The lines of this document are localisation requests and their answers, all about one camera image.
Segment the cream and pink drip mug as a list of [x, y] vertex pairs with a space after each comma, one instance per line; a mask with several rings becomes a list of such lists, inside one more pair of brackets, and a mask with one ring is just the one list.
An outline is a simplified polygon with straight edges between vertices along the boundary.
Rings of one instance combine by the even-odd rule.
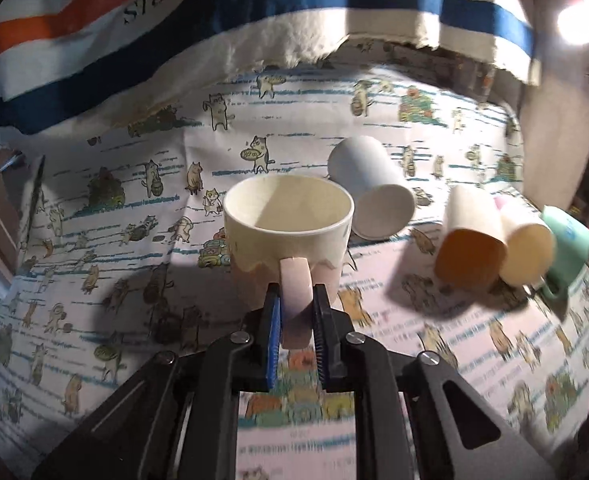
[[287, 350], [308, 347], [313, 287], [335, 299], [351, 234], [354, 202], [340, 185], [301, 174], [262, 174], [225, 195], [224, 229], [230, 272], [240, 301], [263, 306], [267, 286], [279, 285]]

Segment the beige cup orange inside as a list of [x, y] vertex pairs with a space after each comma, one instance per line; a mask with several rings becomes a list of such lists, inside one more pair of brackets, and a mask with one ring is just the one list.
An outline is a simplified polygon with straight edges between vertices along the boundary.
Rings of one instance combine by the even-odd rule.
[[445, 207], [436, 277], [454, 288], [486, 292], [507, 255], [503, 223], [493, 197], [481, 188], [451, 188]]

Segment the cream cup with pink print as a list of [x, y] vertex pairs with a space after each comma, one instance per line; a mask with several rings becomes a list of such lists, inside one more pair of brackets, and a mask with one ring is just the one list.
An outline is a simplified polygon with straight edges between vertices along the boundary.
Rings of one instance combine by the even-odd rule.
[[507, 246], [500, 278], [513, 287], [539, 284], [555, 259], [552, 230], [521, 200], [505, 195], [495, 195], [494, 200]]

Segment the white mug lying down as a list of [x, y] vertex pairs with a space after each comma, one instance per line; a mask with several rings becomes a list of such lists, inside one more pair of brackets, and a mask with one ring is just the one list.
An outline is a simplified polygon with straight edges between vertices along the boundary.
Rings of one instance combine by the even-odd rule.
[[402, 168], [377, 139], [343, 139], [331, 151], [327, 168], [331, 180], [352, 196], [352, 231], [363, 240], [387, 240], [412, 220], [414, 194]]

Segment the mint green mug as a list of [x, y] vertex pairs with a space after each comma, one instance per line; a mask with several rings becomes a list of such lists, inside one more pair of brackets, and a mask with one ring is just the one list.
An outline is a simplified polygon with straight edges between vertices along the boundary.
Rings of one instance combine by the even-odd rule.
[[541, 292], [556, 300], [567, 294], [570, 285], [589, 261], [589, 228], [566, 211], [546, 205], [541, 219], [555, 237], [555, 257], [544, 277]]

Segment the brown wooden door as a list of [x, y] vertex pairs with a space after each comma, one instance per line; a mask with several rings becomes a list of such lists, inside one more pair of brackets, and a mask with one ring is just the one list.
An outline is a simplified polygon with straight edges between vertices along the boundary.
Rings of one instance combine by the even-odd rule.
[[22, 229], [42, 168], [42, 156], [0, 145], [0, 298], [8, 294], [17, 272]]

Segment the striped Paris blanket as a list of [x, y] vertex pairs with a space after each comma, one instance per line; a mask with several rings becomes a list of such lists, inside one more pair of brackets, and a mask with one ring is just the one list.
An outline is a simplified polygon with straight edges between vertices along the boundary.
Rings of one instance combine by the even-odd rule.
[[35, 134], [160, 75], [137, 100], [252, 65], [313, 62], [351, 38], [442, 48], [519, 80], [533, 0], [0, 0], [0, 128]]

